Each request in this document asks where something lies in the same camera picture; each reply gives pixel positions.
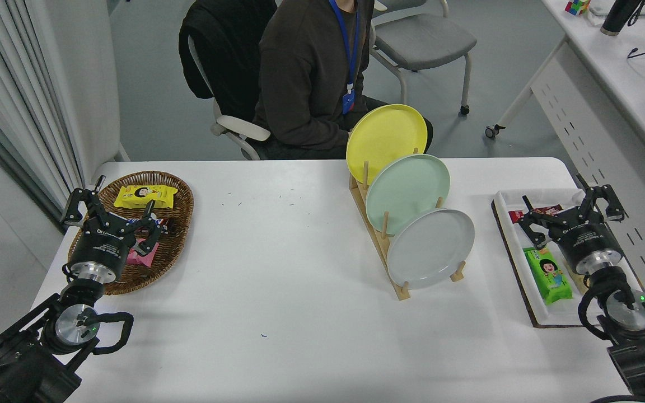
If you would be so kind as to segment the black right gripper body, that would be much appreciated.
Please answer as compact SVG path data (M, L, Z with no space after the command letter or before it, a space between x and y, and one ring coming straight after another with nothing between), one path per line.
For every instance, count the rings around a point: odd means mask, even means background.
M603 223L574 224L567 219L550 223L548 232L571 268L617 266L624 257L616 237Z

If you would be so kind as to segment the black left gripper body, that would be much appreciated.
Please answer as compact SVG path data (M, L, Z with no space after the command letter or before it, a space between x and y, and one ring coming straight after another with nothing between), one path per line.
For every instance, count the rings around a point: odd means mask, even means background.
M85 222L69 259L69 272L73 276L120 276L133 245L135 235L126 223L101 227L99 222Z

